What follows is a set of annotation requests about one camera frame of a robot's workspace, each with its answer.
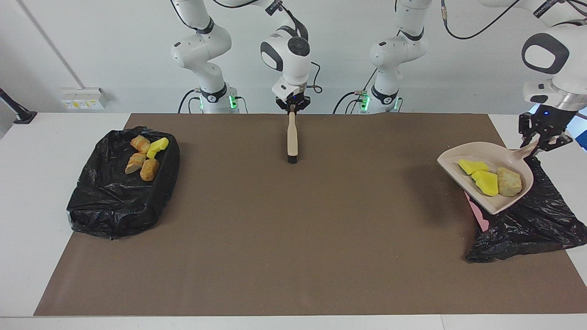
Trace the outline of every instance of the white table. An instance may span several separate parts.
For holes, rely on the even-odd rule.
[[[65,207],[94,145],[128,114],[40,113],[0,140],[0,329],[584,329],[582,315],[35,318],[71,229]],[[519,145],[517,116],[491,116],[505,144]],[[578,144],[539,155],[567,204],[587,221],[587,153]],[[568,250],[587,282],[587,247]]]

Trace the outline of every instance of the black garbage bag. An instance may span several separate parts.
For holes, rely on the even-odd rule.
[[[151,142],[169,139],[169,146],[157,153],[160,168],[152,182],[143,181],[140,171],[124,173],[130,156],[137,152],[130,145],[137,135]],[[69,200],[72,229],[114,239],[151,228],[171,198],[179,163],[179,146],[171,134],[146,127],[111,131],[96,145]]]
[[[564,250],[587,244],[587,227],[575,217],[536,157],[526,163],[534,174],[532,189],[513,206],[490,215],[479,206],[489,229],[477,231],[466,259],[473,262],[505,260],[518,254]]]

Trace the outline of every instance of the green indicator light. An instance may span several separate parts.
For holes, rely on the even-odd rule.
[[[403,99],[401,97],[398,97],[396,99],[396,103],[393,105],[393,111],[399,112],[400,109],[402,108],[402,105],[403,105]]]
[[[238,104],[237,104],[236,100],[234,99],[234,97],[232,95],[230,95],[228,98],[230,99],[231,108],[236,109]]]
[[[369,96],[365,96],[365,98],[363,99],[363,104],[361,104],[361,110],[366,112],[367,109],[369,108],[369,102],[371,101],[371,97]]]

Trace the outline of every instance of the black cable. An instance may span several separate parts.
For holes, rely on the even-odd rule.
[[[586,4],[586,3],[584,3],[584,2],[581,2],[581,1],[577,1],[577,0],[567,0],[567,2],[568,2],[568,3],[569,3],[569,4],[570,4],[570,5],[573,7],[573,8],[575,8],[575,10],[579,12],[579,14],[581,14],[581,15],[583,15],[583,16],[587,16],[587,12],[586,12],[586,11],[582,10],[581,8],[577,7],[577,5],[575,5],[575,4],[580,4],[580,5],[582,5],[582,6],[586,6],[586,7],[587,7],[587,4]]]
[[[196,96],[196,97],[192,97],[191,99],[189,99],[189,100],[188,100],[188,102],[187,102],[187,110],[188,110],[190,113],[191,113],[191,101],[192,101],[192,100],[200,100],[200,98]]]
[[[245,111],[246,111],[247,113],[249,113],[249,108],[247,107],[247,100],[245,100],[245,98],[244,98],[244,97],[242,97],[242,96],[237,96],[237,97],[235,97],[234,99],[235,99],[235,100],[242,100],[242,101],[245,103]]]
[[[574,2],[576,4],[580,4],[582,6],[587,7],[587,2],[579,1],[579,0],[567,0],[568,2]]]
[[[375,68],[375,70],[373,70],[373,73],[371,74],[371,77],[369,77],[369,80],[367,80],[367,83],[365,84],[365,87],[363,87],[363,90],[366,91],[367,86],[369,85],[369,83],[371,82],[371,80],[373,79],[373,77],[375,76],[375,73],[376,72],[377,72],[377,68]],[[361,99],[361,95],[359,95],[355,101],[357,101],[357,103],[358,103],[358,101],[360,101],[360,99]],[[353,109],[351,109],[351,111],[350,111],[351,113],[353,113],[355,111],[355,106],[357,105],[357,103],[353,104]]]
[[[189,95],[189,94],[192,94],[193,92],[195,92],[195,90],[194,90],[194,89],[190,89],[190,91],[189,91],[189,92],[187,92],[187,93],[184,95],[184,97],[181,99],[181,102],[180,102],[180,107],[177,109],[177,113],[181,113],[181,107],[183,106],[183,103],[185,102],[185,99],[187,99],[188,95]]]
[[[352,103],[359,103],[359,102],[361,102],[361,100],[351,100],[351,101],[349,102],[349,104],[347,104],[347,105],[346,105],[346,109],[345,109],[345,115],[346,115],[346,114],[349,112],[349,106],[350,106]]]
[[[321,94],[324,91],[324,89],[321,86],[316,85],[316,79],[318,78],[318,73],[320,73],[320,70],[322,69],[322,67],[318,63],[315,63],[315,62],[310,62],[310,63],[317,66],[318,71],[316,71],[316,75],[314,76],[314,82],[312,83],[312,86],[308,86],[308,88],[313,89],[316,94]]]
[[[334,107],[334,111],[332,111],[332,114],[335,115],[336,114],[336,109],[338,109],[338,106],[342,103],[342,101],[347,98],[348,96],[351,96],[355,94],[355,92],[348,92],[347,94],[343,95],[340,100],[338,100],[338,103],[336,104],[336,106]]]
[[[289,18],[292,19],[293,24],[295,25],[295,30],[298,33],[298,35],[304,39],[306,39],[306,41],[309,41],[308,39],[308,29],[306,28],[306,26],[300,22],[297,18],[295,18],[295,16],[292,14],[291,11],[289,11],[289,9],[285,8],[284,5],[280,6],[281,8],[284,9],[284,11],[289,15]]]
[[[468,40],[468,39],[472,39],[475,38],[476,36],[480,35],[481,33],[485,32],[485,30],[487,30],[488,28],[490,28],[493,24],[495,24],[497,21],[499,21],[505,14],[507,14],[514,6],[516,6],[516,4],[520,2],[520,0],[516,0],[514,1],[506,10],[504,10],[503,13],[501,13],[499,16],[497,16],[497,18],[495,18],[491,23],[489,23],[489,25],[487,25],[485,28],[483,28],[482,30],[480,30],[479,32],[470,35],[470,36],[466,36],[466,37],[462,37],[462,36],[457,36],[455,34],[452,33],[452,31],[448,28],[448,12],[447,12],[447,8],[446,8],[446,4],[444,3],[444,0],[440,1],[440,5],[441,5],[441,9],[442,9],[442,19],[444,21],[444,29],[446,30],[446,32],[448,32],[448,34],[450,36],[452,36],[455,39],[459,39],[459,40]]]
[[[224,8],[229,8],[229,9],[234,9],[234,8],[242,8],[242,7],[244,7],[244,6],[248,6],[248,5],[250,5],[250,4],[254,4],[255,2],[257,2],[257,1],[259,1],[259,0],[251,0],[251,1],[247,2],[247,3],[245,3],[245,4],[242,4],[242,5],[237,5],[237,6],[228,6],[228,5],[225,5],[225,4],[221,4],[221,3],[220,3],[220,2],[218,2],[217,0],[212,0],[212,1],[214,1],[214,2],[215,2],[217,5],[219,5],[219,6],[221,6],[221,7],[224,7]]]

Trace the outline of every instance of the black ring on robot arm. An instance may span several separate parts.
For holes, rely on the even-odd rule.
[[[375,88],[375,85],[373,85],[373,87],[371,87],[371,93],[373,93],[373,96],[377,100],[380,100],[381,101],[381,104],[383,104],[383,105],[390,105],[393,102],[393,100],[396,99],[397,94],[399,93],[399,90],[397,92],[395,92],[394,94],[385,95],[385,94],[379,93],[377,91],[377,89]]]
[[[208,22],[208,26],[206,26],[204,29],[194,28],[194,30],[199,35],[207,35],[208,33],[212,32],[212,30],[214,29],[214,25],[214,20],[211,17],[210,21]]]
[[[224,87],[222,87],[221,90],[214,93],[207,93],[205,91],[202,91],[202,96],[204,96],[206,100],[210,103],[218,103],[218,101],[220,101],[220,98],[226,95],[227,92],[228,86],[226,86],[226,83],[224,83]]]
[[[421,40],[421,39],[422,39],[422,37],[424,36],[424,29],[422,29],[422,32],[421,32],[421,33],[420,33],[420,35],[418,35],[418,36],[413,36],[413,35],[411,35],[411,34],[409,34],[409,33],[406,33],[406,32],[404,32],[404,31],[401,31],[401,30],[400,30],[400,32],[401,32],[401,33],[402,33],[404,36],[406,36],[406,38],[410,39],[411,41],[419,41],[419,40]]]

